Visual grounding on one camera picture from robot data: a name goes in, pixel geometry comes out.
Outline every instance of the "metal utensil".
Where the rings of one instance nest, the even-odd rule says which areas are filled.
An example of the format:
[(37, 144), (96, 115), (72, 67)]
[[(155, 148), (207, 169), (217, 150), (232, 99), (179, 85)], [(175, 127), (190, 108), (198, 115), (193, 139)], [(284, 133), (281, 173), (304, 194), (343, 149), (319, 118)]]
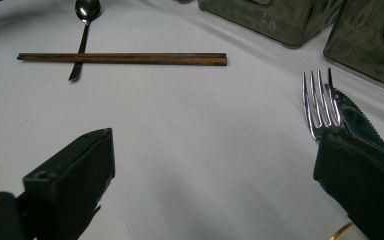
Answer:
[(320, 70), (317, 72), (317, 87), (314, 82), (313, 72), (310, 73), (310, 97), (308, 96), (308, 87), (305, 73), (302, 75), (302, 88), (304, 100), (304, 112), (307, 120), (308, 128), (311, 135), (316, 141), (319, 141), (322, 133), (327, 129), (337, 132), (347, 132), (342, 119), (341, 113), (338, 109), (338, 104), (334, 96), (334, 89), (332, 84), (332, 74), (330, 68), (328, 70), (328, 84), (326, 84), (329, 94), (329, 100), (323, 90), (322, 77)]
[[(101, 3), (99, 0), (77, 0), (75, 9), (77, 17), (85, 23), (82, 42), (79, 48), (79, 53), (85, 53), (89, 26), (92, 21), (98, 18), (99, 14), (101, 13)], [(79, 79), (82, 66), (82, 62), (76, 62), (74, 64), (73, 71), (71, 72), (70, 78), (68, 79), (69, 81), (76, 81)]]
[[(311, 72), (309, 90), (305, 73), (303, 73), (302, 86), (307, 125), (316, 141), (320, 141), (325, 131), (342, 132), (363, 140), (384, 152), (384, 141), (369, 119), (351, 99), (333, 87), (330, 68), (328, 69), (328, 83), (324, 86), (320, 70), (317, 72), (317, 84), (313, 72)], [(329, 93), (329, 101), (326, 100), (323, 87)]]

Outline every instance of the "olive green box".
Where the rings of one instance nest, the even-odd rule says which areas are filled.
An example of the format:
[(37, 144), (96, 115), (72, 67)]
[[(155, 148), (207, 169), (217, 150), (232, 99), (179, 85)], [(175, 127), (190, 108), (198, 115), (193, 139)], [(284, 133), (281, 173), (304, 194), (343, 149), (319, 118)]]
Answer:
[(384, 1), (345, 0), (324, 55), (384, 87)]
[(327, 26), (342, 0), (198, 0), (199, 8), (299, 48)]

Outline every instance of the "white tabletop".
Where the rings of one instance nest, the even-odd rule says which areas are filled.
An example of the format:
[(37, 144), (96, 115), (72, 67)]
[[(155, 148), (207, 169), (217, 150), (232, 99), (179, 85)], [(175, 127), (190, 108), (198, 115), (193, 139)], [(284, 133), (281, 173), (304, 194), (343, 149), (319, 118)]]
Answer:
[(335, 85), (384, 139), (384, 89), (328, 63), (329, 30), (300, 49), (199, 10), (197, 1), (102, 0), (87, 52), (220, 52), (228, 66), (32, 63), (76, 52), (74, 0), (0, 2), (0, 191), (78, 136), (111, 127), (116, 177), (81, 239), (325, 240), (349, 222), (312, 178), (301, 74)]

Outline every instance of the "silver fork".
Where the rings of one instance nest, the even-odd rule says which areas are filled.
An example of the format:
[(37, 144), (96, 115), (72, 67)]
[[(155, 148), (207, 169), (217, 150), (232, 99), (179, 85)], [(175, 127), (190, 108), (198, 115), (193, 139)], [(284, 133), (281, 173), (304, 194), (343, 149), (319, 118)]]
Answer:
[[(329, 100), (326, 100), (323, 86), (326, 87)], [(322, 84), (320, 70), (317, 71), (317, 86), (313, 71), (310, 72), (310, 90), (308, 90), (307, 79), (305, 73), (303, 73), (302, 90), (307, 126), (310, 129), (311, 136), (316, 141), (320, 141), (320, 137), (325, 131), (347, 132), (335, 100), (337, 96), (333, 88), (330, 68), (328, 69), (328, 83), (325, 85)]]

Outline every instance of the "spoon handle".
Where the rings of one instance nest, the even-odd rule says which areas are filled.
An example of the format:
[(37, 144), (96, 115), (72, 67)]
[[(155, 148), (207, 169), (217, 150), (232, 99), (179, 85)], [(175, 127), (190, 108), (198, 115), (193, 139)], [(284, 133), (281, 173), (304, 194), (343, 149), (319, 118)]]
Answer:
[[(85, 29), (83, 30), (82, 42), (80, 43), (79, 53), (85, 53), (88, 34), (89, 34), (89, 23), (86, 23)], [(76, 62), (74, 64), (73, 70), (71, 71), (70, 78), (68, 79), (68, 81), (74, 82), (79, 79), (82, 66), (83, 66), (82, 62)]]

